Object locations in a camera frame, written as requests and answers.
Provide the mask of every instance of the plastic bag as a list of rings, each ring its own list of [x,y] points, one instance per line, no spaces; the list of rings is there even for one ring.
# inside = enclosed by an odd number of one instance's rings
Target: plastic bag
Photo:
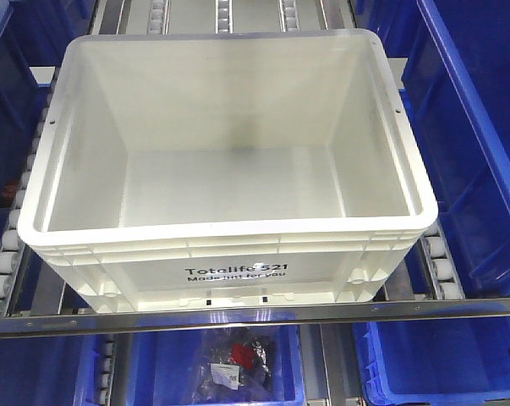
[[[203,331],[186,403],[272,400],[276,344],[271,331],[247,327]]]

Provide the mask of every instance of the blue plastic bin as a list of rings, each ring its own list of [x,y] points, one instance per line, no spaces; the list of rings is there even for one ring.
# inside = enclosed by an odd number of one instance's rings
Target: blue plastic bin
[[[419,0],[403,83],[470,293],[510,294],[510,0]]]
[[[8,28],[12,9],[0,0],[0,194],[17,179],[36,126],[38,85]]]
[[[60,66],[67,45],[87,33],[96,0],[11,0],[12,30],[30,66]]]
[[[271,402],[251,404],[301,406],[305,404],[305,398],[298,328],[281,326],[272,330],[277,344],[272,374],[273,394],[276,398]],[[185,399],[189,397],[189,379],[197,359],[197,350],[202,344],[201,339],[201,330],[135,334],[127,404],[188,404]],[[247,403],[224,404],[239,406]]]
[[[354,336],[374,406],[510,398],[510,317],[360,323]]]
[[[390,58],[406,58],[420,26],[415,0],[353,0],[359,28],[375,32]]]
[[[0,339],[1,406],[99,404],[99,336]]]

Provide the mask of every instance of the label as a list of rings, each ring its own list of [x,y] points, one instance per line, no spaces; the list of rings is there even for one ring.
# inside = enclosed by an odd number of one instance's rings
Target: label
[[[239,265],[227,267],[184,268],[187,282],[227,281],[233,279],[253,279],[257,277],[284,277],[288,264],[256,263],[253,266]]]
[[[239,386],[239,365],[210,364],[211,378],[217,385],[224,385],[233,391]]]

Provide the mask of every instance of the white plastic crate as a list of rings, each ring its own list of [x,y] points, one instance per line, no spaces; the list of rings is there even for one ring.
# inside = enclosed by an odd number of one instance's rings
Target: white plastic crate
[[[20,237],[99,312],[372,299],[436,201],[377,37],[92,36]]]

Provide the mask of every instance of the red object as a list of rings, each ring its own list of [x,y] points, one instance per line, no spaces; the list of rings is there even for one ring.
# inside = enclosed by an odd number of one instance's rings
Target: red object
[[[230,360],[238,365],[243,366],[246,370],[253,369],[253,361],[255,360],[255,351],[241,344],[232,344],[232,354]]]
[[[3,186],[1,191],[0,208],[10,207],[16,197],[16,191],[18,190],[18,181],[13,180],[7,182]]]

